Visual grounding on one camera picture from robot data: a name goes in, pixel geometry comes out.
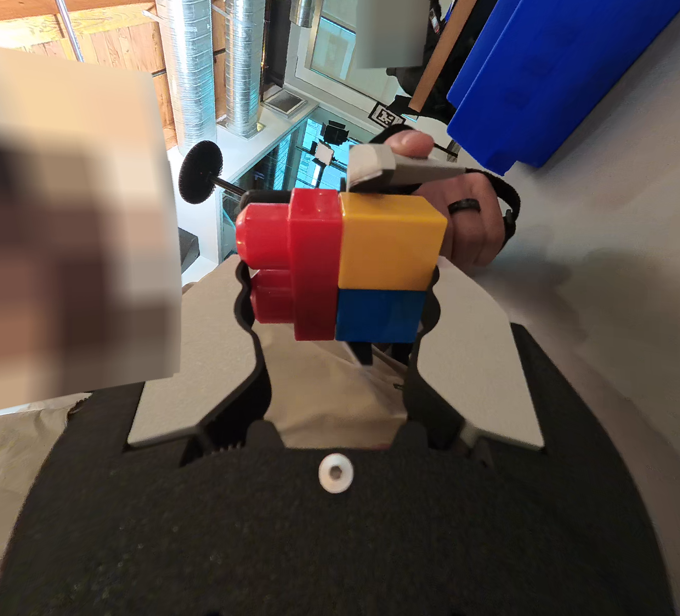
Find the red two-stud block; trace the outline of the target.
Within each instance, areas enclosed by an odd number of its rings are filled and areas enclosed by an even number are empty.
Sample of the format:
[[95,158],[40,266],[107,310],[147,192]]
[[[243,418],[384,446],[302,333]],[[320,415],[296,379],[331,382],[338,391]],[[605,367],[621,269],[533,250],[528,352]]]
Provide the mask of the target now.
[[336,190],[246,192],[235,239],[239,257],[254,272],[256,321],[291,324],[296,340],[333,340],[342,236]]

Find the blue single-stud block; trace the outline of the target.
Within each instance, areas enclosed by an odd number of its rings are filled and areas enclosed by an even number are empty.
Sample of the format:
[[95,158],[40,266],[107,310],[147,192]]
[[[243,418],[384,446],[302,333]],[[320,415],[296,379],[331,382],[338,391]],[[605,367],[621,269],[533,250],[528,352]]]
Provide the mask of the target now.
[[412,343],[425,301],[425,291],[340,289],[335,339],[372,344]]

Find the blue plastic bin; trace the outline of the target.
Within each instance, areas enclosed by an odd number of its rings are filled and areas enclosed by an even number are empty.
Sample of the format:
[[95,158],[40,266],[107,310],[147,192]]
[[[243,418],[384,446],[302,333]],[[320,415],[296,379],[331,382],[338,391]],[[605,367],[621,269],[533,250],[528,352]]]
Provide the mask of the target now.
[[679,12],[679,0],[498,0],[452,84],[447,132],[483,168],[539,168]]

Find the black white marker tag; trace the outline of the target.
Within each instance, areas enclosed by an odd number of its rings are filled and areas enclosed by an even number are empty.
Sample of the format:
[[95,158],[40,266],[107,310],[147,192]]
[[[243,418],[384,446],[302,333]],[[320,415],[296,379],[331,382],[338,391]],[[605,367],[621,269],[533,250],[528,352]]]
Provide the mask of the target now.
[[402,115],[393,113],[387,106],[378,101],[375,102],[369,112],[368,119],[382,129],[406,123],[406,119]]

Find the yellow single-stud block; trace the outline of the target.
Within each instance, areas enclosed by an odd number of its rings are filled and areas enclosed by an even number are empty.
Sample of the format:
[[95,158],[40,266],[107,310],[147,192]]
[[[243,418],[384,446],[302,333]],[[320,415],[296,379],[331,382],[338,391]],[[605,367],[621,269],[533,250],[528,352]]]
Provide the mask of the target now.
[[343,239],[340,289],[426,291],[447,220],[420,196],[339,195]]

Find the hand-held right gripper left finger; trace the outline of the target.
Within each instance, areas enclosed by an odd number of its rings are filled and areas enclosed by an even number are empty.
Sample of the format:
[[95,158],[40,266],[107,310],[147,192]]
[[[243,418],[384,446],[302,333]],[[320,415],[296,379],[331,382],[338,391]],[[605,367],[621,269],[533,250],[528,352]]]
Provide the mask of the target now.
[[195,439],[205,452],[245,442],[271,382],[253,331],[250,272],[230,257],[182,296],[180,369],[147,382],[127,438],[134,448]]

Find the silver ventilation duct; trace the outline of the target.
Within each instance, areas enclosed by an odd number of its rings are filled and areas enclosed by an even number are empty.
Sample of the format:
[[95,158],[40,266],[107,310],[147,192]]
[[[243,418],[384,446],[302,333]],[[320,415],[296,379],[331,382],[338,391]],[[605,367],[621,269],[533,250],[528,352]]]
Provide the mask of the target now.
[[250,139],[258,132],[267,0],[225,0],[226,127]]
[[216,137],[211,0],[155,0],[166,77],[182,154]]

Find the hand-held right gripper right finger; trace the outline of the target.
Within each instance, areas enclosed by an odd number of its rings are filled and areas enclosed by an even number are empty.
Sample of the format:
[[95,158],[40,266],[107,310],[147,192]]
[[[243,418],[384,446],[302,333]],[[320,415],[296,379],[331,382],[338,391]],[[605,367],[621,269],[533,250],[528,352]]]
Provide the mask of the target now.
[[511,323],[463,271],[439,260],[406,373],[406,411],[429,447],[491,439],[527,450],[545,441]]

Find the wooden-edged grey table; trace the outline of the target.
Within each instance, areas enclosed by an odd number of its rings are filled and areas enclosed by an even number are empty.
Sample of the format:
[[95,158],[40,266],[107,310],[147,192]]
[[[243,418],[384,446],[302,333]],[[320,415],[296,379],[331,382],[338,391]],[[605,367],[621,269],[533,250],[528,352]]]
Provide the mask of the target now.
[[449,21],[438,40],[423,75],[409,103],[412,110],[421,112],[463,27],[471,15],[477,0],[456,0]]

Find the person's left hand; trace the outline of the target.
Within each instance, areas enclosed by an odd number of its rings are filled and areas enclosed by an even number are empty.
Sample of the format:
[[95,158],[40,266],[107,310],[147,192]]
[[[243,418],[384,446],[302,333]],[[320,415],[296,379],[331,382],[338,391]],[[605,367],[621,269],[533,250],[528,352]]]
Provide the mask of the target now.
[[505,244],[503,206],[483,172],[424,183],[412,192],[426,199],[447,221],[440,254],[472,274],[489,265]]

